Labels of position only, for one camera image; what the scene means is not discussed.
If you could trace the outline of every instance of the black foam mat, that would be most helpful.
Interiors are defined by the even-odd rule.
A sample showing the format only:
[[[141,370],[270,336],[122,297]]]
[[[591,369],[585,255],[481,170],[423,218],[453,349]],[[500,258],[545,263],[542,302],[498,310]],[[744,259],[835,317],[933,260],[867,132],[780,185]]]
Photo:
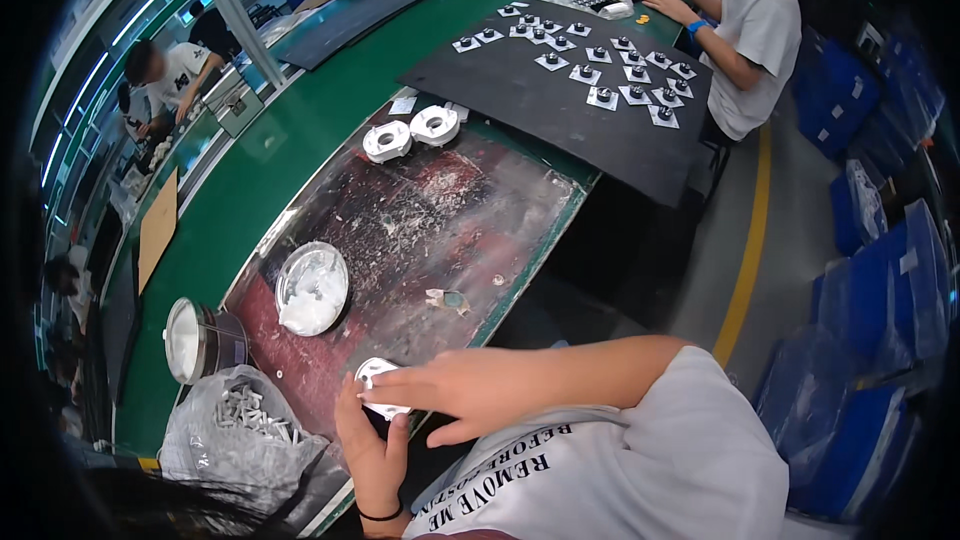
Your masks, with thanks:
[[[622,23],[541,0],[524,2],[530,7],[521,11],[553,20],[564,30],[574,22],[592,28],[585,38],[566,31],[554,34],[565,35],[577,46],[560,53],[570,65],[557,71],[538,65],[535,59],[551,51],[549,44],[510,38],[510,26],[515,26],[520,17],[503,18],[494,12],[461,35],[493,28],[507,37],[458,53],[451,45],[460,38],[458,35],[397,82],[520,129],[581,158],[657,203],[678,206],[707,110],[713,76],[710,68]],[[629,85],[623,60],[611,43],[611,38],[620,36],[628,37],[641,55],[659,51],[675,63],[688,63],[697,73],[689,80],[694,98],[682,98],[685,106],[674,110],[679,129],[655,126],[646,106],[630,106],[622,95],[615,112],[587,104],[591,87],[569,78],[574,65],[589,64],[602,72],[597,86],[617,92],[618,86]],[[609,50],[611,64],[588,61],[586,48],[596,46]],[[653,83],[642,86],[648,92],[666,87],[668,76],[680,79],[674,71],[653,64],[647,71]]]
[[[422,0],[356,0],[307,31],[276,58],[310,72],[355,37]]]

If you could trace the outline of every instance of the white label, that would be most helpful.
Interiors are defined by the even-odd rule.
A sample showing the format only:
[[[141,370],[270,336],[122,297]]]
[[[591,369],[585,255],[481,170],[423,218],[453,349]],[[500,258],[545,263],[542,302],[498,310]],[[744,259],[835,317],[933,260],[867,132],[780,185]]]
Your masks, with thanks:
[[[900,257],[900,275],[912,271],[917,265],[917,249],[911,248],[907,254]]]

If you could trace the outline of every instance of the white parts on workbench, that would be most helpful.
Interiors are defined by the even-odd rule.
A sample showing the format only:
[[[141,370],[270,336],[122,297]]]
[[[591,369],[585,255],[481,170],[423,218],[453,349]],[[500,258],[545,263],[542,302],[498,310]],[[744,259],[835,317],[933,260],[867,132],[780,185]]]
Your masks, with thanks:
[[[363,138],[363,150],[374,163],[383,163],[402,157],[410,151],[413,139],[410,128],[403,121],[391,121],[374,127]]]
[[[431,147],[442,147],[460,131],[460,115],[440,105],[429,106],[414,115],[410,133],[414,140]]]

